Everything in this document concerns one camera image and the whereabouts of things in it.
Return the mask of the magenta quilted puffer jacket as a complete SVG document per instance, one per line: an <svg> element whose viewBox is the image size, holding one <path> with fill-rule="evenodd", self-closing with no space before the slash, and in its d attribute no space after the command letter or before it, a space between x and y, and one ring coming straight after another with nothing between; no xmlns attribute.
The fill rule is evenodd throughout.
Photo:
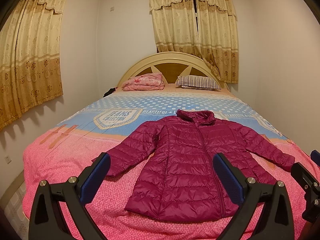
<svg viewBox="0 0 320 240"><path fill-rule="evenodd" d="M258 155L290 171L295 158L255 130L221 120L211 111L177 111L141 124L108 151L108 177L116 178L144 162L125 209L156 220L199 223L231 217L233 204L212 161L222 153L244 176L274 184L275 178L254 158Z"/></svg>

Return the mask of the beige curtain left window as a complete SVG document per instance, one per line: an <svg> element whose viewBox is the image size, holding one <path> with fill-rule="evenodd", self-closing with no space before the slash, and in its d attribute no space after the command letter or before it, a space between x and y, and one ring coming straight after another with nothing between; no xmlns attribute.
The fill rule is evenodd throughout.
<svg viewBox="0 0 320 240"><path fill-rule="evenodd" d="M20 0L1 30L1 128L63 95L60 30L66 0Z"/></svg>

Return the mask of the striped pillow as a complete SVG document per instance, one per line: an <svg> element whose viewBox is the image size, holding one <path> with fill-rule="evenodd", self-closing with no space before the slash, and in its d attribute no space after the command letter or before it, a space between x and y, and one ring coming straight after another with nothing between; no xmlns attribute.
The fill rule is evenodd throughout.
<svg viewBox="0 0 320 240"><path fill-rule="evenodd" d="M175 82L177 87L190 87L205 90L221 90L220 84L212 77L187 75L179 76Z"/></svg>

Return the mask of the folded pink floral blanket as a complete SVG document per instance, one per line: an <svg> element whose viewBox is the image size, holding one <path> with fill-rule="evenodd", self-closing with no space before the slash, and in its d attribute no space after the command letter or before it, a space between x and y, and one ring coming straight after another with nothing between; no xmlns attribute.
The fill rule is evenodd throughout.
<svg viewBox="0 0 320 240"><path fill-rule="evenodd" d="M129 78L121 88L123 91L163 90L165 83L161 73L149 73Z"/></svg>

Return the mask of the cream wooden headboard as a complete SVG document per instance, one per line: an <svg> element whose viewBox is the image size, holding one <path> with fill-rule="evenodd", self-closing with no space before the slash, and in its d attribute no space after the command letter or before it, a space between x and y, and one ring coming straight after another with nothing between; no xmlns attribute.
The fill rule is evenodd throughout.
<svg viewBox="0 0 320 240"><path fill-rule="evenodd" d="M175 83L179 76L198 75L214 78L223 89L227 84L219 81L205 62L191 54L174 51L147 56L132 65L118 82L118 87L131 77L148 73L161 73L165 83Z"/></svg>

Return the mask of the beige curtain behind headboard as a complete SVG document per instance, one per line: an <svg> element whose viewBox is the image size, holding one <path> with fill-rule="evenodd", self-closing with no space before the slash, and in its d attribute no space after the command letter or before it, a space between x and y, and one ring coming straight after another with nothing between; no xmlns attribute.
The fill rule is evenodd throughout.
<svg viewBox="0 0 320 240"><path fill-rule="evenodd" d="M239 82L237 16L233 0L149 0L159 52L201 58L224 83Z"/></svg>

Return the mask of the white wall socket low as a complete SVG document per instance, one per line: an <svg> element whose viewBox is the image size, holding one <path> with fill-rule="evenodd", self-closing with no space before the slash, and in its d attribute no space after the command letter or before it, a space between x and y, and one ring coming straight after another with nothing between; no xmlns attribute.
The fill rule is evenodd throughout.
<svg viewBox="0 0 320 240"><path fill-rule="evenodd" d="M10 158L8 155L6 155L6 156L4 157L4 159L5 159L5 161L6 161L7 164L9 164L9 163L11 162L11 158Z"/></svg>

